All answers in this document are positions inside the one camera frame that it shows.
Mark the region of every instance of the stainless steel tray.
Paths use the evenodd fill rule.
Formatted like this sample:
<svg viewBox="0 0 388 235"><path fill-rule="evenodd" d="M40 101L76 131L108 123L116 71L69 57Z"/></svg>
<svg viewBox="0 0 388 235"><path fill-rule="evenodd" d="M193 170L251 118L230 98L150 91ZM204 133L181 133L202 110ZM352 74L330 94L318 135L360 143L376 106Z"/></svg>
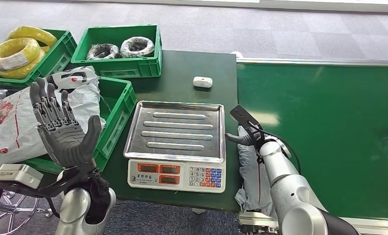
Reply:
<svg viewBox="0 0 388 235"><path fill-rule="evenodd" d="M224 127L220 104L140 101L123 155L221 163L226 158Z"/></svg>

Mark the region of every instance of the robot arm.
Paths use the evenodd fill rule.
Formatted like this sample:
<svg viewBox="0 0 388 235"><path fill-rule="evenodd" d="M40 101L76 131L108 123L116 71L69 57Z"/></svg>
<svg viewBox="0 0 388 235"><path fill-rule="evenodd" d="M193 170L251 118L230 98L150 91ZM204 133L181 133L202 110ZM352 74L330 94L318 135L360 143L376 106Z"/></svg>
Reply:
<svg viewBox="0 0 388 235"><path fill-rule="evenodd" d="M227 138L242 145L254 145L257 162L266 167L280 234L359 235L351 224L327 212L306 178L289 161L291 154L282 140L263 131L240 105L230 114L249 135L226 134Z"/></svg>

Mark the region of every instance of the green table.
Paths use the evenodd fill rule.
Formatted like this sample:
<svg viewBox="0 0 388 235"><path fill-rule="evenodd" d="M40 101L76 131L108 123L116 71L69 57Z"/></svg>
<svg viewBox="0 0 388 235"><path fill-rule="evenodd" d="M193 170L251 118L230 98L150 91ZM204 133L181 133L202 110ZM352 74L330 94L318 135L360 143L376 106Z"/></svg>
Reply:
<svg viewBox="0 0 388 235"><path fill-rule="evenodd" d="M162 75L159 78L132 79L138 101L174 101L217 103L224 105L226 131L237 132L237 124L229 117L229 111L237 105L236 59L231 54L164 51ZM211 77L210 91L195 89L195 76ZM123 148L128 136L130 122L123 131L103 176L111 183L120 199L147 201L176 206L218 209L238 212L234 200L241 186L238 172L236 145L227 142L226 190L221 193L196 193L170 190L131 188L127 183L128 159L123 157Z"/></svg>
<svg viewBox="0 0 388 235"><path fill-rule="evenodd" d="M388 218L388 64L244 60L239 103L297 152L333 214Z"/></svg>

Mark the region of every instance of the electronic scale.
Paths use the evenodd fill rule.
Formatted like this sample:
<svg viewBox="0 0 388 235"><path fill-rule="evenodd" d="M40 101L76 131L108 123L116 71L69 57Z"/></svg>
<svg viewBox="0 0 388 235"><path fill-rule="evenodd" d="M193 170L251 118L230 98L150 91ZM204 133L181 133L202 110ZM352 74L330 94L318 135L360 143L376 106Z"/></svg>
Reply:
<svg viewBox="0 0 388 235"><path fill-rule="evenodd" d="M222 193L226 188L224 107L140 101L123 155L134 188Z"/></svg>

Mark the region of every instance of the scale keypad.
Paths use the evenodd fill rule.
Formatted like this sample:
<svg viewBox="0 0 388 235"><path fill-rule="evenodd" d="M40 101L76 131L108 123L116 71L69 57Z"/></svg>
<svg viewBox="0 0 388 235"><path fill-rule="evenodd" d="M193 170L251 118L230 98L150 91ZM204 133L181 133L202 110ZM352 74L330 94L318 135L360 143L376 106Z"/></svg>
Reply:
<svg viewBox="0 0 388 235"><path fill-rule="evenodd" d="M220 168L190 167L189 185L221 188L223 170Z"/></svg>

